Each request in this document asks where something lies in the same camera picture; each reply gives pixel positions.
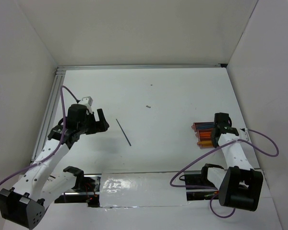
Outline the blue spoon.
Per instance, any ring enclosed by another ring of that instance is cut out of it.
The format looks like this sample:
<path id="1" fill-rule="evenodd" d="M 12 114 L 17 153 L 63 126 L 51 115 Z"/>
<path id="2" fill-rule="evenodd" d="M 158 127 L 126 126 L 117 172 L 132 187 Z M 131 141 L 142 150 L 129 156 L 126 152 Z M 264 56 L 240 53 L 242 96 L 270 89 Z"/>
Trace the blue spoon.
<path id="1" fill-rule="evenodd" d="M 197 129 L 209 129 L 209 128 L 213 128 L 214 127 L 214 123 L 210 122 L 210 123 L 196 123 L 196 128 Z"/>

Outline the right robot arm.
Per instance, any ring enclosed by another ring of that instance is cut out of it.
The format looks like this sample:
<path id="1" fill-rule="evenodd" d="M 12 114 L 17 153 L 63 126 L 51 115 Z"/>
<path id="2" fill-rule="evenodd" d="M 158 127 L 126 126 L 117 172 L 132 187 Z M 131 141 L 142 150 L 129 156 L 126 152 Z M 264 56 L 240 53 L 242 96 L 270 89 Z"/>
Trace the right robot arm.
<path id="1" fill-rule="evenodd" d="M 215 114 L 211 139 L 215 148 L 222 148 L 228 169 L 205 164 L 200 176 L 201 185 L 205 188 L 214 185 L 218 189 L 221 206 L 255 211 L 259 203 L 263 175 L 255 171 L 248 162 L 239 143 L 240 134 L 232 127 L 229 114 Z"/>

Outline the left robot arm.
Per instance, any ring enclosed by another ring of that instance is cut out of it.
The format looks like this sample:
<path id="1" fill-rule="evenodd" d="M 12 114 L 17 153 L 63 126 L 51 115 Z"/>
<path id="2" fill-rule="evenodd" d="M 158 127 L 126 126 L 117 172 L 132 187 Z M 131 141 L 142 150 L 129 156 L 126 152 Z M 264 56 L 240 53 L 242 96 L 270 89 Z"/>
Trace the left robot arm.
<path id="1" fill-rule="evenodd" d="M 52 128 L 30 169 L 11 189 L 1 189 L 0 212 L 4 219 L 32 230 L 61 194 L 70 189 L 76 192 L 85 189 L 88 180 L 79 168 L 68 166 L 54 179 L 49 177 L 81 135 L 108 130 L 103 110 L 98 109 L 97 114 L 98 120 L 90 105 L 77 103 L 69 107 L 67 116 Z"/>

